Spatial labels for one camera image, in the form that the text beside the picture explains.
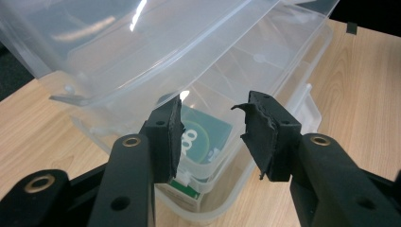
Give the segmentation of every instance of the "wooden table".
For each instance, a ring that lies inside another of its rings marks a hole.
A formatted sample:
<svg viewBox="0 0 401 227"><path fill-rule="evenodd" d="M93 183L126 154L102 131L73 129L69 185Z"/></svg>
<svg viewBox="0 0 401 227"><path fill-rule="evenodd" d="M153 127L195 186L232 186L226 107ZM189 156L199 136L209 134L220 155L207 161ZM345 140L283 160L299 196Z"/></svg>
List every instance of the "wooden table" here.
<svg viewBox="0 0 401 227"><path fill-rule="evenodd" d="M401 168L401 38L330 21L334 38L309 82L323 122L362 168L393 180ZM108 156L48 100L36 81L0 103L0 198L27 174L60 168L75 178ZM211 226L298 226L288 183L256 170ZM191 226L157 201L158 226Z"/></svg>

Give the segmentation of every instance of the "plastic box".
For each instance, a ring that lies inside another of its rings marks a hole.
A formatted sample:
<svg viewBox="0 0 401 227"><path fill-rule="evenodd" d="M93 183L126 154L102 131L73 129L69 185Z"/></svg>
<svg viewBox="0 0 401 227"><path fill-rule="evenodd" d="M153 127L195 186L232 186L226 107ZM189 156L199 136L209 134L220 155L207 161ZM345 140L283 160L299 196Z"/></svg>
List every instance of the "plastic box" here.
<svg viewBox="0 0 401 227"><path fill-rule="evenodd" d="M181 94L185 126L200 130L183 138L178 180L201 192L199 212L157 194L179 215L208 220L234 200L253 168L240 151L244 114L230 111L250 90L276 96L299 114L304 131L319 125L305 81L329 42L323 25L338 0L290 2L5 0L0 41L106 151ZM308 59L313 42L320 45ZM211 126L222 135L213 142ZM191 156L202 130L208 146ZM220 194L221 201L213 199Z"/></svg>

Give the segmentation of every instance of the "dark floor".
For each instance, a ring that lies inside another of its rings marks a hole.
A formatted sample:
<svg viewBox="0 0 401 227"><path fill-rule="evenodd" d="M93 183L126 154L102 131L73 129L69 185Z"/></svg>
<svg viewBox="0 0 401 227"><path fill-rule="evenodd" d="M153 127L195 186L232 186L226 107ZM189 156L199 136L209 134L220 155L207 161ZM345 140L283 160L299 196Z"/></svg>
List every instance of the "dark floor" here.
<svg viewBox="0 0 401 227"><path fill-rule="evenodd" d="M401 37L400 0L340 0L331 19ZM0 44L0 101L33 77Z"/></svg>

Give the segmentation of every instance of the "robotic claw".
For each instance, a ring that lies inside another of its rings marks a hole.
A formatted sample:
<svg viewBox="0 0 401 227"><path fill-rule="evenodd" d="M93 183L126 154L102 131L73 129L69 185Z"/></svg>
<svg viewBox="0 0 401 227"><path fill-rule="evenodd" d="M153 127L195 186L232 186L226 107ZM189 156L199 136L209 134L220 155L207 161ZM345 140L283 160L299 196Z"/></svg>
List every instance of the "robotic claw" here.
<svg viewBox="0 0 401 227"><path fill-rule="evenodd" d="M400 226L401 172L395 182L357 167L322 134L273 97L250 92L241 136L272 182L291 180L302 226ZM154 183L175 176L181 153L179 97L153 111L138 134L115 141L109 162L69 181L61 170L33 173L0 202L0 226L154 226Z"/></svg>

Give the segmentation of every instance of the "light brown table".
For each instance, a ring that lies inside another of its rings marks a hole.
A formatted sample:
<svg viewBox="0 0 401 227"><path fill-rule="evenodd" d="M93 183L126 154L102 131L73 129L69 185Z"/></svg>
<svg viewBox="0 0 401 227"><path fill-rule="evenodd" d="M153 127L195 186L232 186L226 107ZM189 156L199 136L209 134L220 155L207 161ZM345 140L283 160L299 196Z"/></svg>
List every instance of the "light brown table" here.
<svg viewBox="0 0 401 227"><path fill-rule="evenodd" d="M393 180L401 168L401 38L330 21L334 38L309 82L323 122L362 168ZM70 179L108 156L48 100L36 81L0 103L0 198L27 174L60 168ZM211 226L299 226L288 183L248 180ZM161 202L158 226L190 226Z"/></svg>

